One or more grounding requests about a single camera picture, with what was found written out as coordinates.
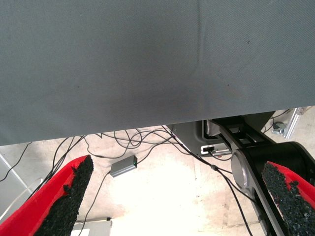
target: white floor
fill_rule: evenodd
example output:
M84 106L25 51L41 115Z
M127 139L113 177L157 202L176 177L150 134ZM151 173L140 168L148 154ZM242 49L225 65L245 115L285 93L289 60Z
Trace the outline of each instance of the white floor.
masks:
M285 114L276 121L286 121ZM309 109L301 117L290 141L300 142L315 156L315 109ZM123 131L116 132L125 137ZM267 133L276 142L285 142L283 137ZM87 137L90 151L106 156L119 156L124 149L114 139L100 139L96 135ZM38 177L45 177L52 167L54 152L63 139L32 143L15 171L31 184ZM151 135L148 141L160 141ZM26 144L0 147L10 165L18 160ZM148 152L151 145L142 144L140 148L128 150L124 157L135 154L139 160ZM58 152L60 157L67 144ZM66 161L86 155L87 145L80 142ZM79 220L90 207L103 176L117 159L93 158L94 172L80 208ZM230 169L230 163L208 158L219 167ZM250 202L240 194L242 208L254 235L263 235ZM156 147L149 157L139 164L138 169L116 178L108 176L91 210L88 219L113 218L112 236L151 235L151 236L227 236L247 235L236 202L226 182L218 173L198 162L191 156L181 154L172 145Z

